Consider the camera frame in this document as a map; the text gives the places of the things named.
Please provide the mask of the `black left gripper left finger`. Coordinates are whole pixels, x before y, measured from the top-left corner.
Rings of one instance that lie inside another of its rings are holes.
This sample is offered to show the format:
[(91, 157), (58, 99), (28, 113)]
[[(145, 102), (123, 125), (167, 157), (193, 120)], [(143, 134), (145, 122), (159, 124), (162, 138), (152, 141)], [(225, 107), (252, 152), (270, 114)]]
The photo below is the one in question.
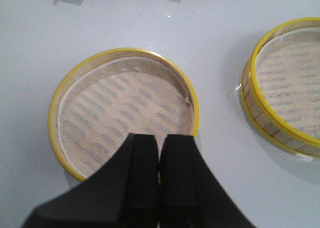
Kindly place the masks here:
[(156, 228), (158, 146), (153, 135), (128, 134), (97, 172), (34, 208), (24, 228)]

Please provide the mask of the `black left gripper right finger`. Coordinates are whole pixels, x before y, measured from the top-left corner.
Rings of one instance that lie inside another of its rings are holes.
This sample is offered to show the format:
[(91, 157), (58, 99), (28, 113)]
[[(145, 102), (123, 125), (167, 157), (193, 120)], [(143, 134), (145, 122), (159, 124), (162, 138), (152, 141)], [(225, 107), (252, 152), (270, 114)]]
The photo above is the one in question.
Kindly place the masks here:
[(160, 156), (161, 228), (253, 228), (210, 171), (193, 136), (167, 135)]

